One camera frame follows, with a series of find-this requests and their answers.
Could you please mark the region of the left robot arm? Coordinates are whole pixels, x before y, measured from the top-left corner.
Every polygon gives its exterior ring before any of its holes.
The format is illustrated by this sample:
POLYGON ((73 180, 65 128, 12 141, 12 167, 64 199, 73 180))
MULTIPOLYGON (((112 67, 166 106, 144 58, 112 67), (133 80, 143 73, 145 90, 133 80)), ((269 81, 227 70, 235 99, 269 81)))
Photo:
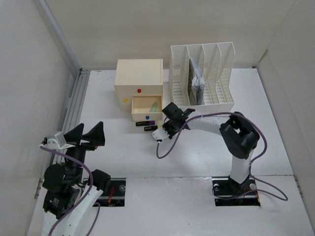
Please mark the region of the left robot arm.
POLYGON ((77 236, 81 225, 101 195, 114 193, 109 174, 91 171, 85 165, 87 151, 105 145, 103 122, 84 134, 79 124, 66 134, 54 132, 40 144, 40 149, 64 158, 50 165, 44 173, 43 188, 47 193, 43 202, 43 236, 77 236))

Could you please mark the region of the green highlighter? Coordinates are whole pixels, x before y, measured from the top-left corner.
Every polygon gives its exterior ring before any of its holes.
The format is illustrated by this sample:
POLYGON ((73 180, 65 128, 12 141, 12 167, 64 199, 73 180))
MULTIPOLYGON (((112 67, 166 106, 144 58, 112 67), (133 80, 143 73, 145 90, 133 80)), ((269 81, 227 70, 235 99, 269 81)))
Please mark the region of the green highlighter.
POLYGON ((155 113, 157 111, 157 108, 158 104, 155 102, 150 109, 150 113, 155 113))

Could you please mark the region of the Canon guide booklet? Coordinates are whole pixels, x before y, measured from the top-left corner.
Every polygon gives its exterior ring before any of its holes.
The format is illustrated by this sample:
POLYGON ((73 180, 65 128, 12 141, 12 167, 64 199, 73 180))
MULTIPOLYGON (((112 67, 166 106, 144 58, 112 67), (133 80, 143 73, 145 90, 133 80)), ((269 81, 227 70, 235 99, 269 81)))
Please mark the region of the Canon guide booklet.
POLYGON ((206 81, 203 78, 203 72, 194 60, 189 58, 189 76, 188 76, 188 97, 191 106, 204 104, 204 89, 206 81))

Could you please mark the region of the cream drawer cabinet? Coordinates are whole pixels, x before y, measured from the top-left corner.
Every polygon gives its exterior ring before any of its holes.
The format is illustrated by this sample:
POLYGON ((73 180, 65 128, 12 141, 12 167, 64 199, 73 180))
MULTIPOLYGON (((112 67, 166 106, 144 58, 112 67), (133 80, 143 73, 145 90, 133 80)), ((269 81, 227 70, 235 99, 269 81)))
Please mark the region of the cream drawer cabinet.
POLYGON ((120 59, 117 62, 114 87, 120 108, 131 114, 133 121, 152 121, 163 118, 163 60, 120 59), (150 113, 154 103, 157 111, 150 113))

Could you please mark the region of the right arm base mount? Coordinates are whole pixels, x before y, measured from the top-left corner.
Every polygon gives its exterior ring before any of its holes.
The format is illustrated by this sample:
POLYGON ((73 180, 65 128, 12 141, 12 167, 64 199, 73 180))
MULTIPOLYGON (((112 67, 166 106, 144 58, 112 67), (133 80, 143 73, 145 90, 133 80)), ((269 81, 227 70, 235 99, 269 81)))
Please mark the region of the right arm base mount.
POLYGON ((251 177, 242 184, 233 181, 230 177, 213 177, 212 186, 217 207, 260 206, 256 182, 251 177))

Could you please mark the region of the white four-slot file organizer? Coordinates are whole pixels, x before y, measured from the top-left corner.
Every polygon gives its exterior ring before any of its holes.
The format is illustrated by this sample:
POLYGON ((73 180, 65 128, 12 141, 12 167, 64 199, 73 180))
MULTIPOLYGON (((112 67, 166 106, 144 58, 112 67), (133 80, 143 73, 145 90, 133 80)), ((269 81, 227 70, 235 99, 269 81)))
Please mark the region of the white four-slot file organizer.
POLYGON ((202 113, 229 112, 235 49, 232 42, 171 46, 169 90, 179 108, 202 113))

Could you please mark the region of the purple cap black highlighter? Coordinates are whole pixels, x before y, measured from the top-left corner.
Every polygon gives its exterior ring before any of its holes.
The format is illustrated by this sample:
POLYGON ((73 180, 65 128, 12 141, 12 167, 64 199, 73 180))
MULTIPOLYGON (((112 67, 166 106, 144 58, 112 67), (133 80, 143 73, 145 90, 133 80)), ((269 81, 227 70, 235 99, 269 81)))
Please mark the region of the purple cap black highlighter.
POLYGON ((136 122, 135 125, 137 127, 140 127, 140 126, 152 126, 152 125, 155 125, 155 121, 152 121, 152 120, 139 121, 139 122, 136 122))

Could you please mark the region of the yellow cap black highlighter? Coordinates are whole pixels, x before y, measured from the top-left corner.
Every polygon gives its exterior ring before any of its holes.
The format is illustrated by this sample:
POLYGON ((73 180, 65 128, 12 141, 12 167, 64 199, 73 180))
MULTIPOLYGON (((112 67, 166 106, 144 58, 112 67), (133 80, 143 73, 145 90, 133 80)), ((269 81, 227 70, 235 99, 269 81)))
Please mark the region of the yellow cap black highlighter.
POLYGON ((148 131, 155 131, 155 130, 157 130, 158 128, 159 128, 158 125, 146 126, 146 127, 144 127, 144 131, 145 131, 145 132, 148 132, 148 131))

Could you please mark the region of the aluminium frame rail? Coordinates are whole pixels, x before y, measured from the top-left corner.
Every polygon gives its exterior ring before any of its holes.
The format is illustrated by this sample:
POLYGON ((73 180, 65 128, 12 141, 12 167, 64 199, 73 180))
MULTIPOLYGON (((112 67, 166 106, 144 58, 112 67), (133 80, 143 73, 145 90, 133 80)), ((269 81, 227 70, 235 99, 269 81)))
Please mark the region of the aluminium frame rail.
POLYGON ((65 64, 70 70, 70 77, 68 79, 66 89, 66 98, 62 108, 62 115, 59 124, 61 131, 66 133, 79 124, 89 76, 82 74, 82 67, 80 66, 47 1, 35 0, 33 3, 35 4, 65 64))

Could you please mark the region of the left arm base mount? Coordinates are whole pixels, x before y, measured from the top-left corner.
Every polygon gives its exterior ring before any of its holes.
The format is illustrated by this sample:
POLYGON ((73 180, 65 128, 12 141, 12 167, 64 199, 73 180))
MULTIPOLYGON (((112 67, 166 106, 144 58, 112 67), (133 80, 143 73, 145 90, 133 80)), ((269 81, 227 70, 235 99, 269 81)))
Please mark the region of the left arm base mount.
POLYGON ((126 179, 112 178, 109 190, 97 200, 101 207, 124 207, 126 193, 126 179))

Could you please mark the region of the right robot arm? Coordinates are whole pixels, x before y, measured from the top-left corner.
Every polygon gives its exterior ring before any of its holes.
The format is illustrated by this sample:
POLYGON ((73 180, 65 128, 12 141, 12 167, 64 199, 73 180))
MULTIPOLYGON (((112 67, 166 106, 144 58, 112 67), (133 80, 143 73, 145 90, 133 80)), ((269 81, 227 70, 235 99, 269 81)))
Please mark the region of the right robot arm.
POLYGON ((205 114, 188 108, 185 111, 175 103, 169 103, 163 110, 168 121, 154 132, 154 138, 161 142, 172 139, 184 130, 199 130, 222 137, 232 155, 232 167, 228 176, 229 195, 244 193, 249 181, 249 167, 260 134, 253 124, 240 112, 205 114))

